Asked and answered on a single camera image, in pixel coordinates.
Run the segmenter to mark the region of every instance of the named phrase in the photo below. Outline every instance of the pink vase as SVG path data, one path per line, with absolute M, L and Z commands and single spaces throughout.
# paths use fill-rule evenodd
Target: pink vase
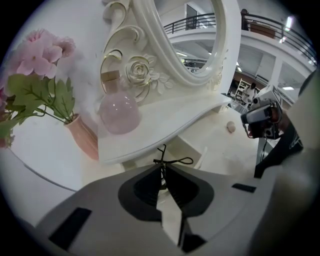
M 96 134 L 82 121 L 80 115 L 65 125 L 71 132 L 74 141 L 84 153 L 93 160 L 99 160 L 98 138 Z
M 140 123 L 138 104 L 124 90 L 124 80 L 120 79 L 119 71 L 101 74 L 101 81 L 106 91 L 99 114 L 106 127 L 112 134 L 126 134 L 134 130 Z

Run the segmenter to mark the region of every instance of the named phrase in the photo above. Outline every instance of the railing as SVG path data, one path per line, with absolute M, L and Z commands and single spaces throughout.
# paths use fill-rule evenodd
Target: railing
M 212 12 L 177 20 L 164 26 L 164 30 L 167 34 L 173 34 L 181 30 L 206 29 L 215 26 L 216 17 L 215 13 Z
M 216 25 L 216 16 L 212 12 L 177 20 L 164 26 L 164 31 L 168 35 L 182 30 L 215 28 Z M 317 53 L 312 42 L 278 21 L 258 15 L 242 15 L 241 28 L 277 40 L 280 44 L 297 50 L 310 64 L 317 65 Z

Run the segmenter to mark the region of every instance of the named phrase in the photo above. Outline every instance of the pink glass bottle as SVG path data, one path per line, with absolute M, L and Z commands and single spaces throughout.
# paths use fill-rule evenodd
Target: pink glass bottle
M 101 74 L 101 81 L 106 91 L 99 114 L 112 134 L 126 134 L 140 123 L 140 114 L 135 99 L 124 89 L 124 80 L 120 79 L 119 71 Z

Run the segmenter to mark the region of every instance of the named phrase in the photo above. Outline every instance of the pink flower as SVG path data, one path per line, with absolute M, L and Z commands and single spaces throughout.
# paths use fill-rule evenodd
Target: pink flower
M 62 58 L 69 57 L 76 49 L 75 41 L 70 37 L 58 38 L 53 44 L 62 48 Z
M 54 63 L 62 57 L 62 48 L 59 46 L 51 46 L 43 50 L 42 55 L 48 62 Z
M 44 48 L 48 48 L 51 47 L 53 45 L 53 42 L 55 42 L 58 38 L 55 35 L 51 34 L 48 30 L 42 28 L 31 31 L 25 37 L 25 39 L 27 40 L 27 42 L 35 42 L 41 40 Z
M 55 76 L 53 64 L 43 57 L 43 42 L 36 40 L 33 42 L 26 41 L 23 44 L 23 51 L 21 53 L 22 62 L 16 72 L 27 76 L 34 71 L 39 76 L 46 75 L 50 79 L 53 78 Z
M 21 62 L 23 61 L 23 52 L 25 50 L 25 44 L 20 43 L 16 50 L 13 50 L 8 56 L 8 62 L 6 64 L 6 70 L 8 76 L 17 73 Z

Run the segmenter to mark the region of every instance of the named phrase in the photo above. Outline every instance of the mirror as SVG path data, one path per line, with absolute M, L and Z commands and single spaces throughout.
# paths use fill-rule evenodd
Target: mirror
M 211 0 L 154 0 L 164 31 L 186 69 L 197 74 L 215 43 L 217 23 Z

